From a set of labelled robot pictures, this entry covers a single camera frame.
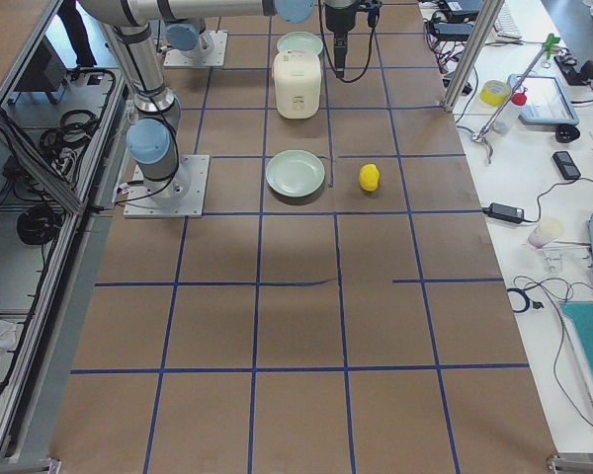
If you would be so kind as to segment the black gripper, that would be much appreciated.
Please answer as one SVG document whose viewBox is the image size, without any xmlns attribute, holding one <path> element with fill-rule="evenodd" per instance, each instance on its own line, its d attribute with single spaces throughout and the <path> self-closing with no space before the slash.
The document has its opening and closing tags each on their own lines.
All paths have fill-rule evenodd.
<svg viewBox="0 0 593 474">
<path fill-rule="evenodd" d="M 345 77 L 348 33 L 355 28 L 359 4 L 359 0 L 324 1 L 325 25 L 334 33 L 334 71 L 340 77 Z"/>
</svg>

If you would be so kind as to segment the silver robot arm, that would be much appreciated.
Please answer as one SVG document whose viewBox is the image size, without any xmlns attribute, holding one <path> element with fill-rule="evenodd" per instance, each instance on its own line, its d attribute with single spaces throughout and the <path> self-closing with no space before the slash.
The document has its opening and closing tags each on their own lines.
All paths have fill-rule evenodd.
<svg viewBox="0 0 593 474">
<path fill-rule="evenodd" d="M 319 26 L 334 36 L 334 52 L 328 61 L 336 78 L 344 83 L 348 34 L 356 16 L 364 11 L 373 29 L 380 18 L 380 1 L 84 1 L 83 8 L 112 31 L 114 52 L 123 73 L 134 89 L 134 102 L 147 115 L 164 114 L 175 102 L 167 88 L 151 42 L 151 21 L 188 23 L 213 17 L 280 16 L 299 24 L 319 7 Z"/>
<path fill-rule="evenodd" d="M 166 26 L 165 39 L 165 68 L 204 69 L 224 65 L 228 31 L 200 31 L 200 24 L 175 23 Z M 291 32 L 279 38 L 277 50 L 309 51 L 319 56 L 323 42 L 319 36 L 308 32 Z"/>
</svg>

